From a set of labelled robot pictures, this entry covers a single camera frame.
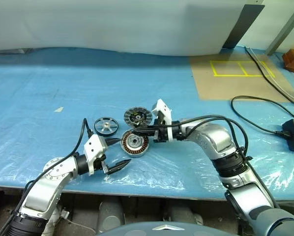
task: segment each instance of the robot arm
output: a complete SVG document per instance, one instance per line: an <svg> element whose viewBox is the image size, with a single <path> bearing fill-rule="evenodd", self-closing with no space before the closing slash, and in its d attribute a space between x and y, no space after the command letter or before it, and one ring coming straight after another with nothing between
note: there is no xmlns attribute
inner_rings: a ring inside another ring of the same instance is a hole
<svg viewBox="0 0 294 236"><path fill-rule="evenodd" d="M77 175L102 169L105 174L112 174L124 168L130 160L124 160L109 167L105 164L105 151L109 145L120 139L104 139L91 135L84 145L84 154L75 153L63 162L54 166L32 187L18 212L9 224L7 236L40 236L56 208L63 188ZM59 162L62 158L54 158L45 164L44 170Z"/></svg>
<svg viewBox="0 0 294 236"><path fill-rule="evenodd" d="M274 208L268 191L242 152L237 150L226 128L208 122L194 129L188 136L189 131L203 120L190 123L171 121L170 124L177 125L171 125L169 130L166 125L167 120L171 119L170 109L161 99L154 107L158 107L153 109L157 116L154 125L137 127L133 133L154 136L155 142L166 142L173 137L197 143L213 163L223 186L228 189L225 193L227 201L233 205L241 219L250 223L256 235L282 236L290 235L290 232L294 235L294 215ZM170 116L165 118L164 109L170 111Z"/></svg>

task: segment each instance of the cardboard sheet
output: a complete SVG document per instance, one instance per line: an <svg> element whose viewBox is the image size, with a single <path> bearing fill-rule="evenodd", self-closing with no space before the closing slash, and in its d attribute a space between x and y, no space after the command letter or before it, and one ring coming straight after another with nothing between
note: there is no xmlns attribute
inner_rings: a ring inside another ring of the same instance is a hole
<svg viewBox="0 0 294 236"><path fill-rule="evenodd" d="M275 81L294 96L293 87L270 59L266 55L258 58ZM250 95L288 102L263 78L247 54L190 57L190 62L200 99L230 100L238 95Z"/></svg>

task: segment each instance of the pulley wheel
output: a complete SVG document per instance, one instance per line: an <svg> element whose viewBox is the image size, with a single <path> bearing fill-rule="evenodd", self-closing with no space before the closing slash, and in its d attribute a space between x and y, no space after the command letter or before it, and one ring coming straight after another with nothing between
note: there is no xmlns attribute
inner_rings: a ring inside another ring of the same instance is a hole
<svg viewBox="0 0 294 236"><path fill-rule="evenodd" d="M149 147L147 136L138 136L133 134L131 130L127 130L123 134L120 143L126 154L134 158L144 155Z"/></svg>
<svg viewBox="0 0 294 236"><path fill-rule="evenodd" d="M118 122L111 117L101 117L94 123L95 132L104 137L114 135L118 130Z"/></svg>
<svg viewBox="0 0 294 236"><path fill-rule="evenodd" d="M133 128L149 125L152 121L152 114L144 107L133 107L125 112L124 121Z"/></svg>

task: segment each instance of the gray metal pole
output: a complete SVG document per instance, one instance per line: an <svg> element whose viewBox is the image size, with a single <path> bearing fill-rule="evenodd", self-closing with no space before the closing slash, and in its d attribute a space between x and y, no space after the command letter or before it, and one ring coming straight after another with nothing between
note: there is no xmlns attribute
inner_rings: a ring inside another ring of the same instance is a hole
<svg viewBox="0 0 294 236"><path fill-rule="evenodd" d="M287 21L285 26L281 29L281 31L276 36L274 41L267 48L265 54L272 55L277 50L279 45L285 40L285 38L288 36L288 34L293 30L293 28L294 28L294 14Z"/></svg>

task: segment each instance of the clear plastic sheet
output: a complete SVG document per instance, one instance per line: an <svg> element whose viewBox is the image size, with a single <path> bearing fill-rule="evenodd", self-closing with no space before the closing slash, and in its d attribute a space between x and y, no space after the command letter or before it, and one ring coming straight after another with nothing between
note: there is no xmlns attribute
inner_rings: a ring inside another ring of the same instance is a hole
<svg viewBox="0 0 294 236"><path fill-rule="evenodd" d="M67 155L84 117L91 126L99 117L113 117L120 125L115 137L120 137L129 129L125 110L151 109L158 98L172 109L174 120L208 114L238 120L249 136L252 164L274 197L294 200L294 152L286 141L239 120L229 101L201 101L188 58L73 48L0 55L0 186L24 187L48 160ZM291 119L265 102L237 102L237 109L270 129L280 129ZM119 144L106 155L111 165L129 158ZM225 192L199 146L180 141L150 142L148 152L120 172L85 174L65 190L185 199L224 199Z"/></svg>

